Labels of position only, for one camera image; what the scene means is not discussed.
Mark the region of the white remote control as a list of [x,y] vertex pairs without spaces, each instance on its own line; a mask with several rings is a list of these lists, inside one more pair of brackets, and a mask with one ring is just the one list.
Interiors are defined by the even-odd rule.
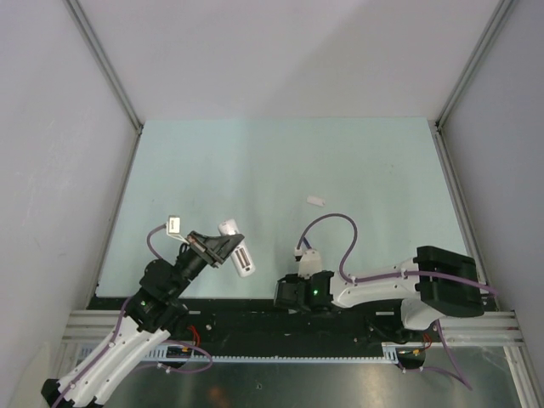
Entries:
[[[241,233],[234,219],[223,221],[218,225],[218,231],[220,235],[239,235]],[[247,278],[255,272],[255,263],[244,240],[237,245],[230,258],[241,278]]]

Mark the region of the white battery compartment cover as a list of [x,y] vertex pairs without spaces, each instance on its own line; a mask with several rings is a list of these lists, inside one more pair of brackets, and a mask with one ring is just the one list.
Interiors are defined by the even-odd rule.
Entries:
[[326,201],[323,198],[314,195],[309,195],[306,202],[316,207],[324,207],[326,205]]

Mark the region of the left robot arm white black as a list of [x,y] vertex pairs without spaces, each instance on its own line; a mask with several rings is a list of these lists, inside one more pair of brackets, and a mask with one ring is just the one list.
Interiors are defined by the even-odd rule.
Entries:
[[174,263],[148,263],[138,291],[127,298],[112,331],[79,365],[60,379],[48,379],[42,397],[50,407],[102,407],[117,386],[156,346],[181,338],[188,309],[179,296],[208,266],[221,266],[244,235],[190,232]]

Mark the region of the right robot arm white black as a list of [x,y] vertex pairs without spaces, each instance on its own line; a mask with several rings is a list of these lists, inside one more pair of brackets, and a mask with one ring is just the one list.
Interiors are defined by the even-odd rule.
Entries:
[[485,311],[475,261],[435,246],[420,246],[415,257],[369,276],[324,270],[315,249],[296,250],[295,256],[297,273],[276,283],[276,308],[317,312],[399,301],[392,330],[402,341],[413,340],[443,317],[475,318]]

